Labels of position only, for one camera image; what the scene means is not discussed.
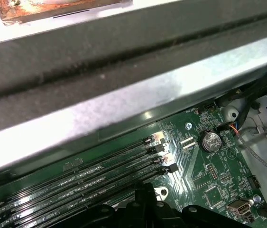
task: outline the black cable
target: black cable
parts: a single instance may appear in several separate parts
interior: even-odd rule
[[[244,91],[241,94],[235,94],[230,99],[236,100],[244,97],[252,96],[254,93],[259,91],[259,89],[262,89],[267,86],[267,73],[258,79],[251,87],[249,87],[246,91]]]
[[[246,95],[248,95],[248,96],[246,97],[247,101],[246,101],[245,107],[242,109],[242,111],[239,113],[238,117],[236,118],[237,130],[239,130],[243,126],[243,124],[247,118],[247,115],[249,113],[249,110],[251,108],[252,103],[255,102],[255,100],[258,99],[259,97],[266,95],[266,94],[267,94],[267,86],[262,87],[262,88],[258,87],[256,89],[256,91],[252,91],[252,93],[249,95],[248,95],[248,93],[246,93]]]

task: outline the cable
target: cable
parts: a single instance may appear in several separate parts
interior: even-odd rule
[[[255,153],[253,151],[253,149],[247,145],[246,141],[242,138],[242,136],[237,131],[237,129],[235,129],[235,127],[233,125],[229,125],[229,127],[231,127],[234,130],[234,132],[236,133],[239,140],[242,142],[242,144],[245,146],[245,148],[251,153],[251,155],[254,156],[258,161],[260,161],[267,168],[266,161],[264,161],[260,156],[258,156],[258,154]]]
[[[261,133],[267,134],[267,128],[263,127],[263,132],[260,132],[258,128],[261,128],[261,126],[243,128],[242,130],[239,131],[239,133],[241,135],[244,135],[247,131],[254,131],[254,133],[257,133],[257,134],[261,134]]]
[[[246,91],[241,94],[237,94],[232,96],[232,100],[253,96],[254,93],[258,93],[259,90],[265,88],[267,86],[267,73],[264,74],[263,77],[258,79],[252,86],[250,86]]]

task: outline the screw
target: screw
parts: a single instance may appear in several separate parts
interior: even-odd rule
[[[133,202],[133,203],[132,203],[132,206],[133,206],[133,207],[139,207],[139,203]]]
[[[158,207],[163,207],[164,206],[164,203],[163,202],[157,202],[157,206]]]
[[[162,194],[163,196],[167,195],[167,190],[166,190],[166,189],[162,189],[162,190],[161,190],[161,194]]]
[[[186,123],[186,124],[185,124],[185,128],[186,128],[187,130],[191,130],[191,129],[192,129],[192,123]]]
[[[198,210],[196,208],[189,208],[190,212],[196,213]]]
[[[254,195],[252,199],[255,203],[260,203],[262,201],[262,197],[260,197],[259,195]]]

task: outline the ram slot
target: ram slot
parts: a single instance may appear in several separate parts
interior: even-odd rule
[[[90,190],[92,192],[91,194],[84,195],[83,197],[80,197],[79,199],[76,199],[70,203],[64,204],[63,206],[56,208],[48,213],[42,214],[41,216],[38,216],[37,218],[33,218],[32,220],[31,220],[32,217],[21,219],[20,221],[15,222],[15,225],[19,225],[18,228],[31,228],[43,222],[49,221],[55,217],[64,216],[68,212],[75,212],[75,210],[77,210],[78,208],[92,205],[92,202],[96,201],[96,199],[99,196],[106,195],[108,192],[111,192],[112,190],[123,189],[123,186],[127,186],[128,184],[131,185],[133,182],[140,180],[145,174],[153,172],[153,169],[157,167],[158,165],[150,165],[143,169],[134,170],[134,173],[132,173],[131,175],[127,175],[126,177],[123,177],[123,175],[121,175],[121,178],[120,178],[120,175],[119,175],[117,177],[117,180],[114,180],[114,182],[103,183],[104,187],[100,189],[94,188],[93,190]]]
[[[120,194],[124,194],[124,192],[127,192],[128,195],[130,195],[130,196],[134,196],[135,182],[141,181],[143,183],[148,183],[148,182],[153,181],[159,175],[160,175],[160,173],[158,171],[151,171],[149,173],[146,173],[146,174],[142,175],[142,178],[140,178],[140,179],[135,179],[134,181],[131,181],[131,182],[128,182],[127,184],[124,184],[120,188],[117,188],[117,189],[114,188],[114,189],[110,190],[107,194],[101,196],[101,198],[97,198],[97,200],[94,201],[94,203],[88,205],[88,207],[86,207],[85,205],[78,206],[77,208],[73,209],[72,211],[69,211],[63,215],[59,215],[58,217],[56,217],[56,218],[54,218],[48,222],[42,223],[35,228],[45,228],[48,226],[53,226],[57,223],[60,223],[61,221],[64,221],[66,219],[69,219],[69,218],[71,218],[77,214],[80,214],[80,213],[86,211],[87,208],[89,209],[89,208],[96,206],[96,205],[99,205],[99,204],[109,204],[109,201],[113,201],[113,199],[115,199],[114,202],[120,202],[120,200],[116,201],[116,199],[119,197]]]
[[[39,211],[43,208],[46,208],[48,206],[54,205],[55,203],[62,201],[63,203],[66,203],[65,200],[70,201],[72,199],[80,197],[82,194],[86,194],[90,190],[94,190],[92,188],[94,185],[97,185],[96,187],[101,187],[103,184],[106,184],[107,182],[104,181],[110,181],[110,179],[114,179],[118,175],[127,175],[128,173],[131,173],[132,171],[135,171],[136,169],[141,169],[145,166],[148,166],[153,163],[153,158],[149,157],[148,155],[142,155],[141,153],[139,156],[134,155],[130,157],[128,161],[119,162],[118,164],[115,164],[114,167],[109,168],[109,171],[94,177],[86,177],[83,180],[83,184],[80,184],[78,186],[75,186],[67,191],[61,192],[57,195],[54,195],[50,198],[43,198],[41,202],[36,203],[31,202],[30,205],[26,207],[20,207],[17,208],[16,213],[13,213],[10,215],[10,217],[5,220],[4,222],[0,223],[0,228],[6,226],[7,224],[11,222],[15,222],[16,220],[22,219],[28,215],[31,215],[32,213]]]
[[[20,190],[20,191],[14,193],[12,196],[8,197],[7,199],[8,200],[16,200],[18,198],[21,198],[24,195],[29,194],[31,191],[37,190],[37,189],[39,189],[39,188],[41,188],[43,186],[46,186],[46,185],[51,184],[53,182],[56,182],[56,181],[58,181],[60,179],[66,178],[67,176],[70,176],[71,174],[77,172],[77,170],[87,169],[87,168],[89,168],[89,167],[91,167],[93,165],[96,165],[99,162],[105,161],[106,159],[112,158],[112,157],[114,157],[114,156],[116,156],[116,155],[118,155],[120,153],[125,152],[125,151],[132,150],[132,149],[137,149],[137,148],[146,148],[145,140],[146,139],[142,139],[142,140],[139,140],[137,142],[131,143],[131,144],[125,146],[124,148],[120,149],[120,150],[111,152],[108,155],[105,154],[103,156],[100,156],[96,160],[93,160],[93,161],[91,161],[91,162],[89,162],[87,164],[81,164],[81,165],[75,166],[71,170],[65,171],[61,175],[55,176],[53,178],[50,178],[50,179],[42,182],[41,184],[33,185],[31,187],[28,187],[28,188],[25,188],[23,190]]]
[[[36,199],[42,195],[45,195],[46,193],[51,192],[51,194],[55,194],[58,193],[61,190],[64,190],[66,188],[69,188],[75,184],[77,184],[77,181],[79,181],[81,178],[83,178],[84,176],[90,175],[92,173],[96,173],[98,174],[98,171],[105,169],[105,167],[110,167],[111,163],[115,163],[115,160],[117,159],[122,159],[124,160],[122,157],[128,154],[131,154],[133,152],[135,152],[137,148],[134,149],[129,149],[126,150],[124,152],[118,153],[117,155],[112,156],[111,158],[107,158],[104,161],[90,166],[87,169],[83,169],[79,172],[77,172],[76,175],[71,175],[70,177],[67,178],[63,178],[62,180],[53,182],[49,185],[43,186],[40,189],[37,189],[33,192],[31,192],[28,195],[24,195],[22,198],[17,199],[17,200],[12,200],[11,202],[9,202],[7,205],[5,205],[4,207],[0,208],[0,213],[6,212],[14,207],[17,207],[19,205],[25,204],[33,199]]]

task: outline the electronic component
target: electronic component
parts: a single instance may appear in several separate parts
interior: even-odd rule
[[[248,223],[253,223],[255,221],[255,217],[253,216],[253,214],[251,213],[251,211],[248,211],[247,213],[245,213],[242,218],[248,222]]]
[[[258,179],[256,176],[252,175],[247,177],[248,182],[250,183],[250,186],[252,189],[259,189],[261,188],[260,183],[258,182]]]
[[[226,173],[220,177],[221,183],[225,183],[226,181],[229,181],[231,179],[231,174]]]
[[[247,202],[236,200],[226,206],[232,213],[236,215],[244,215],[250,211],[250,205]]]
[[[212,182],[210,175],[208,174],[208,172],[203,173],[201,175],[199,175],[198,177],[193,179],[194,185],[197,189],[200,189],[208,184],[210,184]]]
[[[162,145],[162,144],[159,144],[159,145],[150,147],[150,148],[148,149],[148,152],[154,154],[154,153],[160,153],[160,152],[163,152],[164,150],[165,150],[165,149],[164,149],[163,145]]]
[[[222,147],[222,139],[212,131],[204,132],[199,139],[199,145],[207,153],[215,153]]]
[[[213,186],[207,191],[205,191],[205,197],[207,199],[209,206],[212,208],[216,207],[223,201],[220,190],[216,186]]]
[[[208,164],[207,169],[208,169],[208,172],[210,173],[211,177],[213,178],[213,180],[217,180],[218,175],[217,175],[216,171],[214,170],[214,166],[212,164]]]
[[[262,197],[260,197],[259,195],[254,195],[253,197],[252,197],[252,199],[253,199],[253,201],[255,202],[255,203],[260,203],[261,201],[262,201]]]
[[[163,166],[163,169],[162,169],[163,174],[174,173],[178,170],[179,168],[177,167],[176,163],[169,165],[169,166]]]
[[[215,108],[215,104],[214,103],[211,103],[211,104],[204,104],[204,105],[201,105],[200,107],[198,107],[196,109],[196,114],[203,114],[204,112],[207,112],[207,111],[210,111],[210,110],[214,110]]]
[[[229,128],[230,128],[229,124],[233,124],[233,123],[232,122],[228,122],[228,123],[224,123],[224,124],[221,124],[221,125],[215,127],[216,132],[220,133],[222,131],[229,130]]]
[[[192,123],[193,128],[188,131],[185,123]],[[0,195],[6,196],[0,197],[4,202],[0,205],[0,228],[47,228],[100,202],[115,205],[132,197],[137,181],[151,182],[155,188],[170,186],[168,203],[179,211],[196,204],[240,222],[255,219],[254,228],[267,227],[267,220],[253,217],[265,200],[258,189],[249,186],[247,178],[252,174],[231,133],[213,132],[225,143],[218,153],[201,152],[204,149],[196,145],[204,130],[222,123],[218,108],[202,114],[187,110],[9,183],[0,188]],[[235,156],[229,156],[228,150],[235,151]],[[256,194],[261,196],[259,203],[253,199]],[[232,205],[238,199],[241,204]],[[255,208],[250,207],[250,200],[256,203]],[[242,206],[241,215],[229,213],[235,206]]]
[[[73,164],[72,163],[67,163],[63,166],[63,170],[66,171],[66,170],[70,170],[72,169],[73,167]]]
[[[253,199],[242,197],[240,200],[249,203],[250,206],[253,206],[255,204]]]

